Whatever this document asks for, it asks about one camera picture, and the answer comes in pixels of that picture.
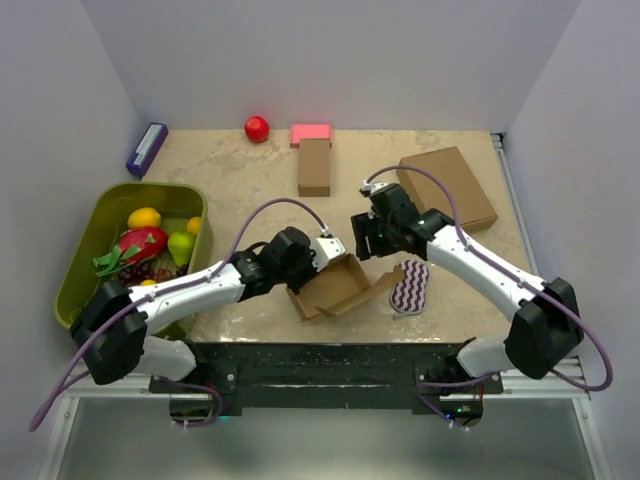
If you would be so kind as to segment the purple black striped sponge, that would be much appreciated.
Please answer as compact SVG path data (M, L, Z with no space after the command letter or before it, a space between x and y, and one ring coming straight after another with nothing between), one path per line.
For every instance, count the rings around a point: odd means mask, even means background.
M430 279L428 264L417 260L404 260L399 267L404 278L396 284L389 296L394 318L420 315L426 310L427 304Z

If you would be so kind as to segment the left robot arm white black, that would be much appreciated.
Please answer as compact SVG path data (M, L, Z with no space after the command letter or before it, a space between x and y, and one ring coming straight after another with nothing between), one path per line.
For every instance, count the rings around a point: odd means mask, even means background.
M334 238L310 239L287 227L260 248L168 282L126 288L109 281L81 311L71 336L98 385L146 371L196 392L206 383L207 368L184 342L158 338L157 331L208 308L266 295L278 284L299 291L343 252Z

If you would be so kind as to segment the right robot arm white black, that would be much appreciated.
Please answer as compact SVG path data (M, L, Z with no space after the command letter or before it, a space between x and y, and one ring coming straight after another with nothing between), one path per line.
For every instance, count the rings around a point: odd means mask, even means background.
M578 308L568 282L546 282L499 258L440 210L420 212L397 183L366 184L360 193L371 208L351 218L359 259L413 254L463 280L510 322L506 338L464 342L426 380L459 393L503 370L539 380L581 343L584 334L570 317Z

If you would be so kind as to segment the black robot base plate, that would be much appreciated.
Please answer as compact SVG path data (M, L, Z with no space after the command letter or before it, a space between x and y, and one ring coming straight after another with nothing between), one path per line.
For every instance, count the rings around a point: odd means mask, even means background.
M214 407L224 416L249 408L392 409L476 424L483 401L503 391L494 373L467 386L445 377L459 350L432 343L195 343L196 368L171 384L152 379L154 394L171 397L175 419L196 420Z

